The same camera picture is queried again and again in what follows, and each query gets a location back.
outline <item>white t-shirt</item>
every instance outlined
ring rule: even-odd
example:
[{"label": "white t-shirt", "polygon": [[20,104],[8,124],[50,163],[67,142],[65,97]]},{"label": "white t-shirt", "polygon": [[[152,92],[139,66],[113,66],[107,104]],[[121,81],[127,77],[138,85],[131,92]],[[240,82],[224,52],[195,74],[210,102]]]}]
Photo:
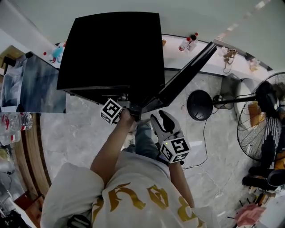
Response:
[{"label": "white t-shirt", "polygon": [[123,151],[105,188],[101,177],[89,169],[62,166],[45,198],[41,227],[66,227],[74,214],[90,214],[93,228],[205,228],[206,217],[216,223],[212,210],[191,210],[171,183],[166,165]]}]

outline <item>jeans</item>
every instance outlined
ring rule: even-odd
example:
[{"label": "jeans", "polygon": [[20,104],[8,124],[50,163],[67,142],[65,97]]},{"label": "jeans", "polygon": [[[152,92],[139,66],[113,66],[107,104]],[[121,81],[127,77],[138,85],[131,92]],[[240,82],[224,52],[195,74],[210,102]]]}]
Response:
[{"label": "jeans", "polygon": [[129,145],[128,148],[125,148],[122,151],[142,155],[156,160],[159,155],[159,151],[151,139],[150,124],[138,125],[137,132],[135,134],[135,145]]}]

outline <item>white shelf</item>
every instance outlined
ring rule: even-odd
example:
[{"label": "white shelf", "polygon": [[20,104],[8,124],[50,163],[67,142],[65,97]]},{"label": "white shelf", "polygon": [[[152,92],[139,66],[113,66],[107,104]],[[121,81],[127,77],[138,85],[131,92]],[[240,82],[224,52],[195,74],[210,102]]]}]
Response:
[{"label": "white shelf", "polygon": [[[197,46],[193,49],[192,52],[181,52],[178,47],[184,38],[169,35],[162,35],[162,38],[166,40],[166,44],[163,47],[165,68],[182,69],[191,59],[193,59],[207,46],[207,43],[197,41]],[[266,79],[270,75],[268,71],[262,66],[259,66],[257,71],[252,72],[249,69],[249,65],[245,57],[239,54],[235,56],[235,60],[232,64],[232,70],[229,73],[224,73],[223,69],[225,62],[223,61],[223,58],[217,54],[219,49],[220,47],[217,47],[217,51],[201,69],[202,72],[215,73],[220,75],[229,75],[230,73],[233,73],[240,79],[250,78],[259,81]]]}]

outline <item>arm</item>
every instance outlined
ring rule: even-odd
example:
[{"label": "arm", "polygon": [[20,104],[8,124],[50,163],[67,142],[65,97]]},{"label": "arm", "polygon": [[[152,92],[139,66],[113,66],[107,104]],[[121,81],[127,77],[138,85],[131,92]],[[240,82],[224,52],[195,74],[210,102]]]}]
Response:
[{"label": "arm", "polygon": [[181,196],[187,201],[191,208],[194,208],[194,200],[186,181],[184,172],[180,162],[169,164],[170,179],[176,189],[180,192]]},{"label": "arm", "polygon": [[134,122],[128,110],[123,110],[120,121],[94,158],[90,170],[97,173],[106,185],[115,172],[118,154]]}]

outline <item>sleeve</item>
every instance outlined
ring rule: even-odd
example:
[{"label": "sleeve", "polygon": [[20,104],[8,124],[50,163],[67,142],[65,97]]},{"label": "sleeve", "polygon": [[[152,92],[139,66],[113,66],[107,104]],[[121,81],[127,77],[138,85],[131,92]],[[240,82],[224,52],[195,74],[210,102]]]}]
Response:
[{"label": "sleeve", "polygon": [[92,203],[102,194],[104,182],[85,167],[65,163],[46,195],[41,216],[41,227],[55,227],[74,214],[92,209]]}]

